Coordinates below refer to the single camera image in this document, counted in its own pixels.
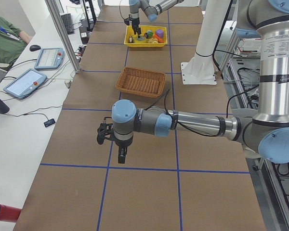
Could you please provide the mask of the yellow woven plastic basket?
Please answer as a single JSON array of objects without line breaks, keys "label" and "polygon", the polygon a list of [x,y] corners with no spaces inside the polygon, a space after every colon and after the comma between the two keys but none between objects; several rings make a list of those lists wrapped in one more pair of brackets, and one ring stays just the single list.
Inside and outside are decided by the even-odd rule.
[{"label": "yellow woven plastic basket", "polygon": [[[164,43],[155,43],[155,44],[149,44],[147,43],[146,39],[144,42],[139,42],[136,40],[138,37],[137,35],[134,34],[134,31],[132,29],[132,26],[126,26],[126,33],[125,33],[125,38],[124,38],[124,44],[128,47],[133,47],[133,48],[155,48],[155,47],[164,47],[165,45],[168,44],[167,41],[167,28],[163,26],[153,26],[153,25],[148,25],[148,26],[140,26],[141,28],[141,36],[144,36],[144,33],[148,30],[151,30],[153,34],[155,34],[155,31],[157,29],[162,29],[164,31]],[[129,43],[129,36],[132,36],[134,38],[134,43]]]}]

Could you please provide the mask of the brown wicker basket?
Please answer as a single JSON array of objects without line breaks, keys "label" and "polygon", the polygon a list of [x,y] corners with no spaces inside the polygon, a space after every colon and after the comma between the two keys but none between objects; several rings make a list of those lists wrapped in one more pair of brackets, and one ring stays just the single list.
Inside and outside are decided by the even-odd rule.
[{"label": "brown wicker basket", "polygon": [[162,95],[166,74],[163,72],[125,67],[116,83],[121,92],[157,98]]}]

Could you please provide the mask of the small grey labelled can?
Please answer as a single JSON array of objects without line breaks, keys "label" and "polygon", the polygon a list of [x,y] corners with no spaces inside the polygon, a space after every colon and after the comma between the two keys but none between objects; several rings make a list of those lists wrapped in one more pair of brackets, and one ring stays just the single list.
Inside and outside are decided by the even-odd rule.
[{"label": "small grey labelled can", "polygon": [[146,32],[144,33],[144,37],[145,37],[146,39],[152,38],[152,37],[153,37],[153,32],[152,32],[151,30],[146,31]]}]

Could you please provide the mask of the toy bread croissant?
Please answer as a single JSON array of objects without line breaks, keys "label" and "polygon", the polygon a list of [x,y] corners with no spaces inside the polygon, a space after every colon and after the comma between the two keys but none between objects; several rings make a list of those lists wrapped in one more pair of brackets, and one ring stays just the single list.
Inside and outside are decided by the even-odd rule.
[{"label": "toy bread croissant", "polygon": [[147,43],[149,43],[149,44],[155,44],[155,43],[157,43],[157,44],[158,44],[158,39],[157,39],[157,38],[149,38],[149,39],[147,40]]}]

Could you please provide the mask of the orange toy carrot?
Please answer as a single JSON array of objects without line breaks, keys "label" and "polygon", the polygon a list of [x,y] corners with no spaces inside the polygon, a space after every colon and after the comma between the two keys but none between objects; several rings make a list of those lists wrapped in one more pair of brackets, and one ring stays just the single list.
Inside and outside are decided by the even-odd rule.
[{"label": "orange toy carrot", "polygon": [[164,43],[164,40],[156,34],[153,34],[153,38],[156,39],[158,41],[158,43]]}]

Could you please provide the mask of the black keyboard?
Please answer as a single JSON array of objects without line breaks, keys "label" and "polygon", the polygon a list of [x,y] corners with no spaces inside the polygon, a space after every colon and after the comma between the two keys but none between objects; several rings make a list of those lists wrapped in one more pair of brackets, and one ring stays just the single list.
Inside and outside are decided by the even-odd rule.
[{"label": "black keyboard", "polygon": [[63,25],[65,27],[67,34],[68,35],[74,34],[74,26],[73,26],[71,14],[65,13],[60,16],[61,16],[61,20],[63,22]]}]

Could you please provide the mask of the small black device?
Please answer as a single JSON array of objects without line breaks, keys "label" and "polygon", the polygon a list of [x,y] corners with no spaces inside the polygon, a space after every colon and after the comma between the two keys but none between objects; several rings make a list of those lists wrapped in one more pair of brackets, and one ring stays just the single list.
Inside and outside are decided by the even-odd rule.
[{"label": "small black device", "polygon": [[52,118],[52,119],[49,119],[47,121],[44,122],[44,126],[47,128],[51,125],[54,125],[55,124],[55,120]]}]

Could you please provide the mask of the far teach pendant tablet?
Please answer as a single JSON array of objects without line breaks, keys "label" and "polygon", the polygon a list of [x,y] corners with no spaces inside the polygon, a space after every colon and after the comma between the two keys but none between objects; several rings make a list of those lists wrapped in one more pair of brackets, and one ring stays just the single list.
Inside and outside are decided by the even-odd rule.
[{"label": "far teach pendant tablet", "polygon": [[63,48],[43,48],[35,63],[36,70],[53,70],[57,69],[65,56]]}]

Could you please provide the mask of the teach pendant tablet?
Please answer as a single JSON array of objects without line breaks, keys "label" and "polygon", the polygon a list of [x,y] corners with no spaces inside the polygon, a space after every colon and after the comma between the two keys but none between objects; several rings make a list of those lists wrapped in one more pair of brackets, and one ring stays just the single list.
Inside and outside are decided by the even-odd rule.
[{"label": "teach pendant tablet", "polygon": [[29,69],[8,84],[3,90],[16,99],[24,99],[46,81],[47,76],[35,69]]},{"label": "teach pendant tablet", "polygon": [[53,70],[57,69],[65,56],[63,48],[43,48],[35,63],[36,70]]}]

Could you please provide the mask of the black computer mouse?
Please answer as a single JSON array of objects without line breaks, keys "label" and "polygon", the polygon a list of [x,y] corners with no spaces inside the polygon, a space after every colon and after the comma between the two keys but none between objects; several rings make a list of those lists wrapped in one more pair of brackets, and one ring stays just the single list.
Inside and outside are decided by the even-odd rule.
[{"label": "black computer mouse", "polygon": [[40,50],[40,49],[41,49],[41,46],[36,45],[36,44],[31,45],[31,46],[29,47],[29,50],[30,50],[31,52],[33,52],[33,51],[38,51],[38,50]]}]

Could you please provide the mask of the near teach pendant tablet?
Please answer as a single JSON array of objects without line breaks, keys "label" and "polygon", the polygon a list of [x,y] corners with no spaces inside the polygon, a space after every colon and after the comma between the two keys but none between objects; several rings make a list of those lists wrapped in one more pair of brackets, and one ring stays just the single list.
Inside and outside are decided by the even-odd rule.
[{"label": "near teach pendant tablet", "polygon": [[24,99],[46,81],[47,76],[35,69],[29,69],[8,84],[3,90],[16,99]]}]

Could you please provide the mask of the person in green shirt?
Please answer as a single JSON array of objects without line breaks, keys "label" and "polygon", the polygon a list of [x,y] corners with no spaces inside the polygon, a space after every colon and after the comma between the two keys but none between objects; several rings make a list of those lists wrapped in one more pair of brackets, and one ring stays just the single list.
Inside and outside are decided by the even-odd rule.
[{"label": "person in green shirt", "polygon": [[0,17],[0,63],[9,65],[5,70],[11,68],[31,39],[22,29]]}]

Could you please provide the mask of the red cylinder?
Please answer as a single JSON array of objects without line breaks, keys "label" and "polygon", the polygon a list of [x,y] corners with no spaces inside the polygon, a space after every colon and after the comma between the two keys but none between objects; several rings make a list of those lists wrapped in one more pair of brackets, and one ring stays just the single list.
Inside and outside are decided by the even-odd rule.
[{"label": "red cylinder", "polygon": [[0,221],[16,223],[22,209],[0,204]]}]

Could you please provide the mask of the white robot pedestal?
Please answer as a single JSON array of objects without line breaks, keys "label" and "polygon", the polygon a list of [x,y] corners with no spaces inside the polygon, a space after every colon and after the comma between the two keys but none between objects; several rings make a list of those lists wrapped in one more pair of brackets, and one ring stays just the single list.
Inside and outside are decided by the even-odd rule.
[{"label": "white robot pedestal", "polygon": [[204,14],[195,55],[181,63],[184,85],[216,85],[213,53],[231,0],[209,0]]}]

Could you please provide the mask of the aluminium frame post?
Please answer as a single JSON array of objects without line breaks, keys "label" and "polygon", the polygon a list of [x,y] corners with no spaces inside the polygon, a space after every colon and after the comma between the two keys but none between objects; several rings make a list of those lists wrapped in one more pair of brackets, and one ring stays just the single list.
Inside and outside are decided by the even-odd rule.
[{"label": "aluminium frame post", "polygon": [[52,17],[55,28],[56,28],[58,35],[59,35],[59,37],[60,37],[60,39],[64,45],[65,51],[69,57],[69,60],[73,66],[73,69],[74,69],[75,73],[77,74],[80,72],[80,65],[76,59],[72,44],[69,40],[65,26],[62,22],[58,6],[54,0],[45,0],[45,3],[48,7],[48,10],[49,10],[49,13]]}]

